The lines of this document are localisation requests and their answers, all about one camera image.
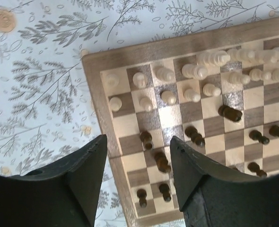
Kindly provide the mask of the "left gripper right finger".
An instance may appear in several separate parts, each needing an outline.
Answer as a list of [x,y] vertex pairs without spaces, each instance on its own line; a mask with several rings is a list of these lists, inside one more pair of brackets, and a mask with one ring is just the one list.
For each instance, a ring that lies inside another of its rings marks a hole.
[[178,137],[170,141],[179,210],[188,227],[279,227],[279,174],[224,166]]

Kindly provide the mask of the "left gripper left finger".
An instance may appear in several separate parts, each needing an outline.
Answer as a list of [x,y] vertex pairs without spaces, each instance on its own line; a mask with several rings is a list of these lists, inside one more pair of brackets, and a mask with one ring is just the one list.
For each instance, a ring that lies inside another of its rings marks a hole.
[[106,157],[99,135],[24,176],[0,175],[0,227],[92,227]]

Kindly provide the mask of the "wooden chess board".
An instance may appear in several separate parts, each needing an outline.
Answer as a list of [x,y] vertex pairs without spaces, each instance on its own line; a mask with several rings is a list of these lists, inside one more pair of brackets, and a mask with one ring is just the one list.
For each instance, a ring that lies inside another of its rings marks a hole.
[[[86,54],[82,64],[129,227],[181,219],[170,161],[170,140],[195,127],[198,151],[249,174],[250,162],[279,173],[279,17],[198,34]],[[137,88],[132,77],[147,77]],[[117,87],[105,77],[117,74]],[[218,114],[222,105],[243,113],[239,122]]]

